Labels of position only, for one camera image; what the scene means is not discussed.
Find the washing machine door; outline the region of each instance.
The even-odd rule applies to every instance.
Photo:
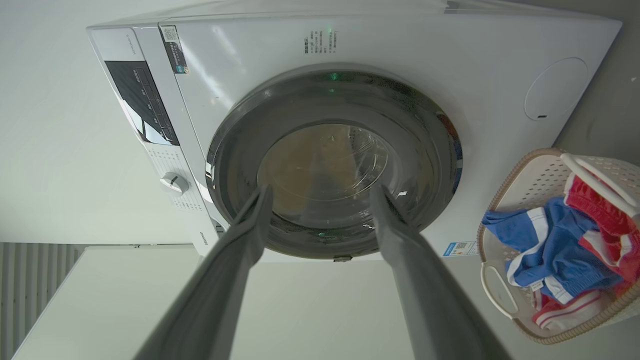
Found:
[[[267,248],[331,259],[378,251],[369,188],[382,183],[418,229],[451,200],[462,153],[431,99],[387,76],[319,70],[270,81],[224,120],[207,185],[228,222],[273,187]]]

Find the plastic laundry basket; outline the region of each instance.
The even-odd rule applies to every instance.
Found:
[[[522,158],[504,181],[488,209],[513,211],[543,206],[551,197],[564,195],[564,186],[571,172],[575,172],[592,189],[640,226],[639,167],[621,160],[571,155],[559,149],[540,149]],[[536,310],[531,306],[530,287],[520,288],[507,282],[505,263],[515,258],[518,252],[503,245],[483,225],[478,229],[477,240],[483,262],[481,280],[484,291],[498,310],[512,319],[535,342],[559,343],[599,326],[640,314],[638,281],[607,309],[587,322],[562,332],[541,329],[531,320]]]

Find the gray floor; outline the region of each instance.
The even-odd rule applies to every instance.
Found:
[[[640,165],[640,1],[514,0],[623,21],[617,40],[556,146]]]

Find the sticker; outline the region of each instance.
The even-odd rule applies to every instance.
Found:
[[[161,26],[160,30],[165,42],[180,42],[175,26]]]
[[[160,30],[164,39],[166,55],[169,57],[169,62],[173,67],[173,73],[188,74],[189,68],[187,67],[187,61],[184,59],[177,29],[175,26],[161,26]]]
[[[542,282],[542,280],[538,280],[536,282],[534,282],[533,284],[529,285],[529,287],[531,287],[531,291],[538,291],[540,289],[542,289],[542,287],[545,284]]]
[[[443,256],[465,256],[478,253],[477,241],[450,243]]]
[[[338,31],[333,29],[312,30],[305,34],[304,54],[335,54]]]

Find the white washing machine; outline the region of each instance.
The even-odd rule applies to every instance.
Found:
[[[500,1],[218,1],[88,33],[199,253],[271,184],[262,260],[341,261],[380,259],[376,182],[437,252],[473,253],[620,26]]]

